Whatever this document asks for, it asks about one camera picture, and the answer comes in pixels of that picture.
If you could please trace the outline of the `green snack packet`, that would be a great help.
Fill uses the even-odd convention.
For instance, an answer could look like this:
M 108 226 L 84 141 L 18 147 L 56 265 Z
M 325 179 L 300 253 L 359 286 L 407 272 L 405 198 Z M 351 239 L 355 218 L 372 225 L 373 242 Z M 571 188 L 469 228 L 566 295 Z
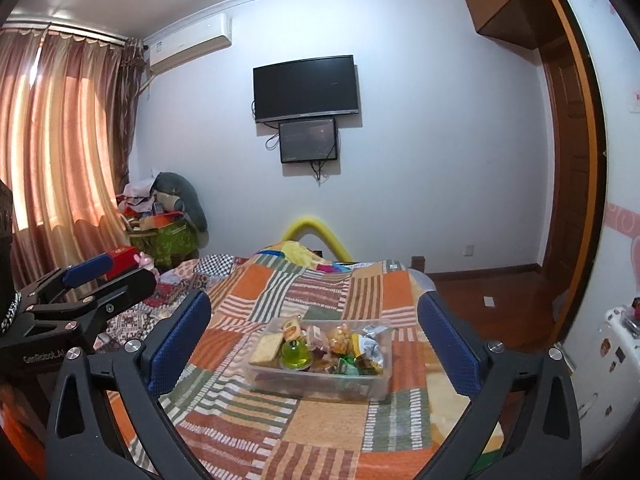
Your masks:
M 337 361 L 337 374 L 342 376 L 363 375 L 362 361 L 353 356 L 341 356 Z

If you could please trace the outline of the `red box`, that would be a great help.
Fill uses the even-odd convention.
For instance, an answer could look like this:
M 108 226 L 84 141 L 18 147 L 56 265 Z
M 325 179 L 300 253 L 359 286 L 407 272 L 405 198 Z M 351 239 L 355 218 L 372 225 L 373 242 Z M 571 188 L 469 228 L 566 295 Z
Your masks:
M 110 250 L 107 255 L 112 259 L 111 270 L 105 273 L 107 280 L 117 278 L 131 270 L 137 269 L 139 252 L 134 246 L 119 246 Z

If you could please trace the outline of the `small black wall monitor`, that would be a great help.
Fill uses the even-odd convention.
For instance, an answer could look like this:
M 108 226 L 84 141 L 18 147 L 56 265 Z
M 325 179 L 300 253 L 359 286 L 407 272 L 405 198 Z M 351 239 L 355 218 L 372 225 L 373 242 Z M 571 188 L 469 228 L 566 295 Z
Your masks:
M 279 125 L 282 164 L 330 162 L 338 159 L 338 136 L 334 118 L 309 118 Z

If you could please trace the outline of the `yellow foam tube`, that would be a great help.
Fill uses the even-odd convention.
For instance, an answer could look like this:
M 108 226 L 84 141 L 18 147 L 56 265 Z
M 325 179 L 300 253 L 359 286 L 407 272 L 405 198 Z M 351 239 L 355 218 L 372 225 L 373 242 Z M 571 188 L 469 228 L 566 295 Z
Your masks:
M 314 235 L 329 248 L 338 261 L 352 261 L 352 255 L 340 242 L 337 236 L 320 219 L 313 216 L 303 216 L 294 220 L 284 231 L 281 240 L 297 240 L 303 232 L 313 232 Z

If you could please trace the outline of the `white air conditioner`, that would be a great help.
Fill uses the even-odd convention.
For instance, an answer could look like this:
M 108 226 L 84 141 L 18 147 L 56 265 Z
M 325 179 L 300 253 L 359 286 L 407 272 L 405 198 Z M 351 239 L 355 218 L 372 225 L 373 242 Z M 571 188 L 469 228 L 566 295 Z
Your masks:
M 231 18 L 221 13 L 172 32 L 149 45 L 152 75 L 166 73 L 184 63 L 232 45 Z

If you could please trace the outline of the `clear plastic bin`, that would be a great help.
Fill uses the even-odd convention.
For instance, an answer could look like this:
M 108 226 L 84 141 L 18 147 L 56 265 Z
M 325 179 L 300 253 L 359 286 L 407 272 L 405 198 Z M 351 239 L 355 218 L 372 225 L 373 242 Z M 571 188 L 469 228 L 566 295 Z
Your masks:
M 390 324 L 382 320 L 322 320 L 321 318 L 300 318 L 304 331 L 301 339 L 305 344 L 308 325 L 318 325 L 326 334 L 336 326 L 346 324 L 352 333 L 359 332 L 364 326 L 383 325 L 387 330 L 380 339 L 384 354 L 384 372 L 382 375 L 342 376 L 337 374 L 337 361 L 341 356 L 331 350 L 323 356 L 312 354 L 312 363 L 308 370 L 284 370 L 280 367 L 280 356 L 275 367 L 251 366 L 248 359 L 261 336 L 270 333 L 282 333 L 281 326 L 286 318 L 275 318 L 265 327 L 262 334 L 250 348 L 244 359 L 245 380 L 250 388 L 261 392 L 299 396 L 314 400 L 331 401 L 383 401 L 390 393 L 393 376 L 393 352 Z

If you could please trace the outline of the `black wall television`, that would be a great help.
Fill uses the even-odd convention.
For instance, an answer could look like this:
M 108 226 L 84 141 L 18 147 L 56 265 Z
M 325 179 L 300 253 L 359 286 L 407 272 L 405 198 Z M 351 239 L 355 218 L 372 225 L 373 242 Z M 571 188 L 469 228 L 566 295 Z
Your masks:
M 304 58 L 255 67 L 255 122 L 358 114 L 354 56 Z

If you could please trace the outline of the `grey plush toy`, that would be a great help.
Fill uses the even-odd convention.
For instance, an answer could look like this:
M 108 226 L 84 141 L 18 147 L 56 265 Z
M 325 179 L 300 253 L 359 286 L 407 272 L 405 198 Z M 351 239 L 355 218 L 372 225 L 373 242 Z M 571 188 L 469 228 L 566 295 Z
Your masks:
M 160 172 L 152 185 L 152 191 L 166 211 L 182 212 L 194 229 L 202 233 L 207 231 L 207 221 L 198 193 L 186 178 L 174 172 Z

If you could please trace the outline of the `pink orange curtain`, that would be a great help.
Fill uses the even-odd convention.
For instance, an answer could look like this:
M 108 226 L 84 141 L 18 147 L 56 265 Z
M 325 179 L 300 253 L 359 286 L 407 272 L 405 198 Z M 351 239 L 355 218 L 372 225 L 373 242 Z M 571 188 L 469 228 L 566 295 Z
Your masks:
M 57 30 L 1 32 L 1 179 L 13 193 L 18 286 L 125 245 L 142 43 Z

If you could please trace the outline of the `wooden door frame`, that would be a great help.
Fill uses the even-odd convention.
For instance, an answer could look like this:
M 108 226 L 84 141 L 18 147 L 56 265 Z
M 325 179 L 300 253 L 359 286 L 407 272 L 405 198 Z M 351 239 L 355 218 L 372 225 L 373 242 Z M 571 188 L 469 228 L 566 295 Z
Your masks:
M 565 298 L 566 337 L 596 258 L 604 206 L 604 125 L 586 42 L 567 0 L 465 0 L 478 34 L 540 54 L 552 115 L 553 198 L 542 273 Z

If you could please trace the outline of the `yellow white chip bag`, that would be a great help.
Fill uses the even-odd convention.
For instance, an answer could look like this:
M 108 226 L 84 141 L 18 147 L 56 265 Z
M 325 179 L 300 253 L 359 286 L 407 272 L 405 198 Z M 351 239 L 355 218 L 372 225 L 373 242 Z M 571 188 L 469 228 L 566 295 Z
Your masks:
M 350 335 L 352 356 L 361 374 L 383 374 L 385 359 L 381 343 L 378 340 L 386 330 L 386 326 L 370 324 Z

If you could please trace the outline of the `white appliance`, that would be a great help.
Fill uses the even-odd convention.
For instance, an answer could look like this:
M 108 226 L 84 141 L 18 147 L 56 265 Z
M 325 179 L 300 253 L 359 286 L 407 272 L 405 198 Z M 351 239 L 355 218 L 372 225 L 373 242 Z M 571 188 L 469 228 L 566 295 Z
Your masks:
M 582 442 L 582 464 L 600 460 L 639 407 L 639 317 L 631 306 L 607 310 L 566 353 Z

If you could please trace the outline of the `rice cracker pack orange label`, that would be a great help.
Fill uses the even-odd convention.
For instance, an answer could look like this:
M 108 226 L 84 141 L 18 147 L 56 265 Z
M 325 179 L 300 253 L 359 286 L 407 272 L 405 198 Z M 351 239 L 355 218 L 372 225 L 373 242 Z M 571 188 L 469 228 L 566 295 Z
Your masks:
M 300 341 L 304 336 L 304 331 L 300 326 L 300 316 L 286 318 L 281 326 L 281 332 L 285 342 Z

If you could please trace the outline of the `brown snack pack gold band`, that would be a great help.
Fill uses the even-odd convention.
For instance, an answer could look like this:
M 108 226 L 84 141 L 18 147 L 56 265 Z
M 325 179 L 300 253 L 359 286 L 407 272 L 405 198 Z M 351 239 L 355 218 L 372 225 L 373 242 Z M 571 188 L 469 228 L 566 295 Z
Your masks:
M 305 332 L 307 347 L 311 353 L 323 356 L 330 351 L 328 337 L 318 325 L 308 325 Z

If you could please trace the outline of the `pink plush toy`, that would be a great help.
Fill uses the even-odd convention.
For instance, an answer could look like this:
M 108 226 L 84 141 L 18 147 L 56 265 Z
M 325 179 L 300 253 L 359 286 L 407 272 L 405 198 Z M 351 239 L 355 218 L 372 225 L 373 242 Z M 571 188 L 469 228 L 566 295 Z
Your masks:
M 134 254 L 134 262 L 137 263 L 137 266 L 140 269 L 148 270 L 153 274 L 157 274 L 153 258 L 145 252 L 138 252 L 137 254 Z

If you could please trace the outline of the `green storage box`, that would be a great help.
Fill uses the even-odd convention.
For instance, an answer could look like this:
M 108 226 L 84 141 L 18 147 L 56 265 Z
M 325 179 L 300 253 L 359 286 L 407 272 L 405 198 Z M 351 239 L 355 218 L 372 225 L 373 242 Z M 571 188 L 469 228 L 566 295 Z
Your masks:
M 160 270 L 172 269 L 198 251 L 196 231 L 186 220 L 159 229 L 128 233 L 130 244 L 145 252 Z

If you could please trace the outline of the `patchwork orange bed blanket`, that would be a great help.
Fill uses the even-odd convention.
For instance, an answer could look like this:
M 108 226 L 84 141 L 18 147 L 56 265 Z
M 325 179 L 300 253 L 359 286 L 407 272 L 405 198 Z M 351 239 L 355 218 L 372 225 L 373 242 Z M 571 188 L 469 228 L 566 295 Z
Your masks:
M 212 316 L 160 405 L 216 479 L 410 479 L 469 406 L 418 322 L 432 283 L 295 242 L 179 264 L 96 340 L 142 339 L 189 292 Z

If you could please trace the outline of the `beige cracker pack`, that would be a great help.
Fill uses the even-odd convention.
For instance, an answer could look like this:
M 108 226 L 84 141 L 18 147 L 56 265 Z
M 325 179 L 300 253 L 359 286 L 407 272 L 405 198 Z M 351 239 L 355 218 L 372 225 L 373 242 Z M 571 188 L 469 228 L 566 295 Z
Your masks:
M 284 338 L 282 333 L 270 333 L 261 336 L 248 359 L 251 366 L 275 367 Z

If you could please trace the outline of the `yellow cloth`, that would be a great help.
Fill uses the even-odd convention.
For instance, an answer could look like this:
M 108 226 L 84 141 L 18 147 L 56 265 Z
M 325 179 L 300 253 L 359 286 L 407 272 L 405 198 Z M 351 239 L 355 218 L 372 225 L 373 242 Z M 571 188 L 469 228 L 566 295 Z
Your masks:
M 285 240 L 272 245 L 271 249 L 280 252 L 288 262 L 307 269 L 317 269 L 318 266 L 331 265 L 329 260 L 318 256 L 306 246 L 296 242 L 296 240 Z

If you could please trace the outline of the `orange puffed snack bag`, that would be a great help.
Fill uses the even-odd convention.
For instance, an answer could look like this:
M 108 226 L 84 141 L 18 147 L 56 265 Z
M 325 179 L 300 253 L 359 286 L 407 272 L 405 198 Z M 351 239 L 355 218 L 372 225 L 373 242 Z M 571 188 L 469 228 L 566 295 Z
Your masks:
M 352 331 L 346 324 L 331 330 L 328 341 L 331 352 L 337 356 L 347 356 L 352 351 Z

